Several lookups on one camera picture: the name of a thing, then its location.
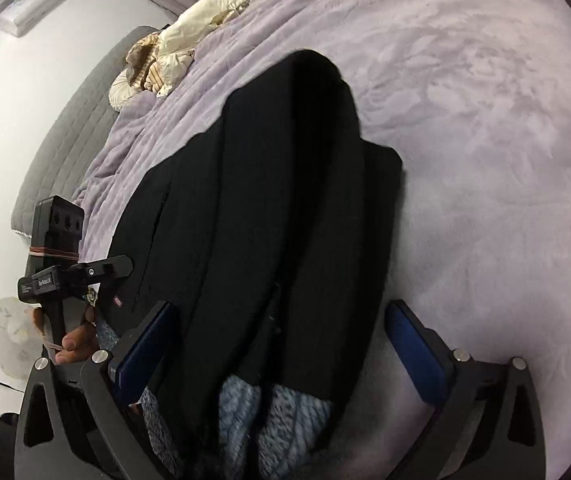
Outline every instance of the hand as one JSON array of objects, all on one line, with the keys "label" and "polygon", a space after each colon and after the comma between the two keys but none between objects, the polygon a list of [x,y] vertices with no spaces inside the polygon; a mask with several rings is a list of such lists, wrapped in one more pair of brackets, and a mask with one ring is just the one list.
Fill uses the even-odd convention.
[{"label": "hand", "polygon": [[[85,322],[64,336],[62,341],[64,350],[57,352],[54,357],[57,364],[85,361],[99,349],[97,330],[92,324],[94,323],[94,319],[94,307],[88,305],[85,310]],[[44,314],[41,308],[33,309],[32,321],[37,329],[43,334]]]}]

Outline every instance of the lavender blanket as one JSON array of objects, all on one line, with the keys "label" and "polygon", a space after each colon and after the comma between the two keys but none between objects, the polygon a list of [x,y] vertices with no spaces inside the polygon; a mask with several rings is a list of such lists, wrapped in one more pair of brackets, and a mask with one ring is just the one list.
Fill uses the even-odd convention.
[{"label": "lavender blanket", "polygon": [[[363,136],[405,161],[386,298],[404,298],[451,348],[527,359],[548,478],[559,478],[571,462],[571,10],[563,0],[252,0],[202,42],[174,93],[144,92],[121,113],[76,193],[86,211],[82,257],[106,255],[149,168],[210,126],[232,89],[301,48],[339,67]],[[384,478],[428,416],[377,327],[333,443],[344,476]]]}]

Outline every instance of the silver screw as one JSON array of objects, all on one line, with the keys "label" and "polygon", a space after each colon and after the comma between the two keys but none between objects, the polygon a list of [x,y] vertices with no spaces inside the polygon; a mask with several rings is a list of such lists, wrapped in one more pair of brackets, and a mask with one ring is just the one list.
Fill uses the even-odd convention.
[{"label": "silver screw", "polygon": [[514,366],[514,368],[517,370],[525,370],[527,368],[527,363],[522,357],[513,357],[512,366]]},{"label": "silver screw", "polygon": [[49,362],[50,361],[48,360],[47,357],[40,357],[35,361],[35,368],[37,370],[43,370],[46,366],[48,366]]},{"label": "silver screw", "polygon": [[108,358],[109,354],[107,350],[97,350],[92,354],[92,361],[96,364],[101,364]]},{"label": "silver screw", "polygon": [[467,363],[470,360],[470,352],[463,348],[457,348],[452,353],[454,358],[460,363]]}]

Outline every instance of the gray quilted headboard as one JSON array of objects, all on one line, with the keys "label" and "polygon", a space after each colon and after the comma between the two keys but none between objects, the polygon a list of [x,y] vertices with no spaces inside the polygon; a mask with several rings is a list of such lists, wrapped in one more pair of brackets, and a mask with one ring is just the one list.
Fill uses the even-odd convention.
[{"label": "gray quilted headboard", "polygon": [[117,112],[110,106],[108,90],[123,70],[128,50],[136,41],[154,32],[137,27],[85,78],[41,143],[25,176],[12,211],[10,226],[32,235],[35,204],[52,195],[70,199],[88,166],[106,142]]}]

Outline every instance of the pile of clothes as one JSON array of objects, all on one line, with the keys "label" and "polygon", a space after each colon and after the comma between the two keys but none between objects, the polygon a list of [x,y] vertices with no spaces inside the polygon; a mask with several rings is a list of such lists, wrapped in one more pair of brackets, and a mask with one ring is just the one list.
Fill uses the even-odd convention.
[{"label": "pile of clothes", "polygon": [[199,0],[169,27],[141,38],[128,51],[126,68],[110,87],[110,105],[120,111],[143,90],[168,95],[185,77],[197,44],[249,4],[250,0]]}]

